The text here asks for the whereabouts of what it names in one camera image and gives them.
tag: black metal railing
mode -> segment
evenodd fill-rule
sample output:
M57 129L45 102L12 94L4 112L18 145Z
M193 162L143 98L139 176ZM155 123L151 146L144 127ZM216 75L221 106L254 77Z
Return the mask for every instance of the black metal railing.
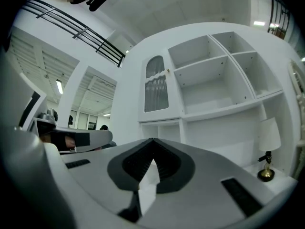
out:
M290 21L290 11L282 0L271 0L271 16L268 32L284 39Z
M22 6L22 9L37 15L37 19L43 18L62 28L72 34L74 39L80 39L90 45L96 50L96 53L104 56L120 67L125 54L71 15L41 0L27 0Z

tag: lamp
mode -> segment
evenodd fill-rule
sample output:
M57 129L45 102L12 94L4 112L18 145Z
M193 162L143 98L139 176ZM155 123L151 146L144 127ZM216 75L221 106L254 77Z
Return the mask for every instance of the lamp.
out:
M259 150L265 151L266 154L259 158L258 161L266 160L267 163L264 169L257 173L257 177L263 182L271 181L275 176L275 172L270 169L271 151L278 149L280 146L281 138L275 118L262 121L260 125Z

